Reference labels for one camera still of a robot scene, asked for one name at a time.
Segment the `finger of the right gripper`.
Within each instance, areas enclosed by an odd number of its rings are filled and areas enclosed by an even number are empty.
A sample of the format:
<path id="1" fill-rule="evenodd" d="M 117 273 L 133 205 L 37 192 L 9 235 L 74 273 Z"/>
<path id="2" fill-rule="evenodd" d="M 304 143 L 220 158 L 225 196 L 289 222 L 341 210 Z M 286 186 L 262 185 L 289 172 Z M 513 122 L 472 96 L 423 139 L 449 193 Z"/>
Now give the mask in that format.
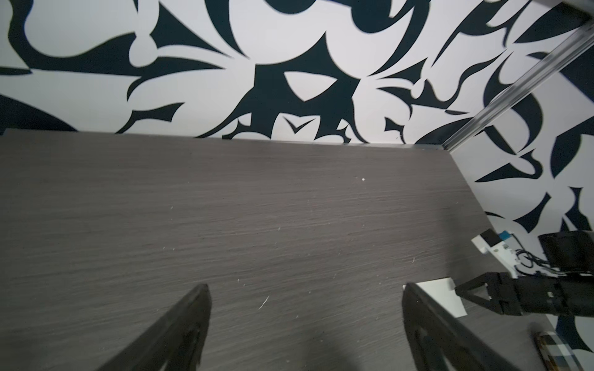
<path id="1" fill-rule="evenodd" d="M 485 273 L 455 287 L 456 294 L 490 311 L 502 311 L 498 273 Z"/>

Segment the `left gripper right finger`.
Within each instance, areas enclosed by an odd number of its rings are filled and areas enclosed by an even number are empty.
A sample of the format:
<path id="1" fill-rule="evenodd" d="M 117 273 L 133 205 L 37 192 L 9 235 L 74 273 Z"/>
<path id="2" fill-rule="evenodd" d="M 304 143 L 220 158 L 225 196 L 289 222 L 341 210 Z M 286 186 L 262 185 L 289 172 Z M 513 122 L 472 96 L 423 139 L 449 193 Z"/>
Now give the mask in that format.
<path id="1" fill-rule="evenodd" d="M 415 283 L 402 298 L 405 333 L 417 370 L 516 370 Z"/>

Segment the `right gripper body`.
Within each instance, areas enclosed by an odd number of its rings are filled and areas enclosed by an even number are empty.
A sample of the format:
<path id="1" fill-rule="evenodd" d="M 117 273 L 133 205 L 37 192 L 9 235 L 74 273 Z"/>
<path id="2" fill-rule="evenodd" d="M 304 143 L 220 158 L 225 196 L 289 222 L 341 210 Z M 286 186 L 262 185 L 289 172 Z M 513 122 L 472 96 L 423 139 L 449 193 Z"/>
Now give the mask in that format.
<path id="1" fill-rule="evenodd" d="M 593 317 L 592 277 L 519 277 L 504 285 L 504 315 L 548 314 Z"/>

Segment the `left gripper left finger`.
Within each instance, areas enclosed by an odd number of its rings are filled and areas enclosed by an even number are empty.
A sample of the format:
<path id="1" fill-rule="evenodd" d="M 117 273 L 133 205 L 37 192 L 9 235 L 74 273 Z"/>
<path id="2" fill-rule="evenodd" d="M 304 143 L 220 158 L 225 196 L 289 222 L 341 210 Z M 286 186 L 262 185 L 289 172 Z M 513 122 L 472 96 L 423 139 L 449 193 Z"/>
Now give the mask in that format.
<path id="1" fill-rule="evenodd" d="M 212 298 L 198 284 L 100 370 L 196 370 L 210 324 Z"/>

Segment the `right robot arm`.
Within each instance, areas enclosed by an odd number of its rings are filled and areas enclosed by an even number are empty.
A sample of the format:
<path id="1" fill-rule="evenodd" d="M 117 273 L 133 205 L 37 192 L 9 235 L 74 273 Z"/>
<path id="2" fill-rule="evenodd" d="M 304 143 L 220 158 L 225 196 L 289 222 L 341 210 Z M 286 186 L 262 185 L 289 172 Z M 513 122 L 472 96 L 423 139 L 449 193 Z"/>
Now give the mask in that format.
<path id="1" fill-rule="evenodd" d="M 455 288 L 456 294 L 500 315 L 529 313 L 593 316 L 593 233 L 566 231 L 538 237 L 553 275 L 525 275 L 517 270 L 520 252 L 511 251 L 493 230 L 473 243 L 507 269 L 487 272 Z"/>

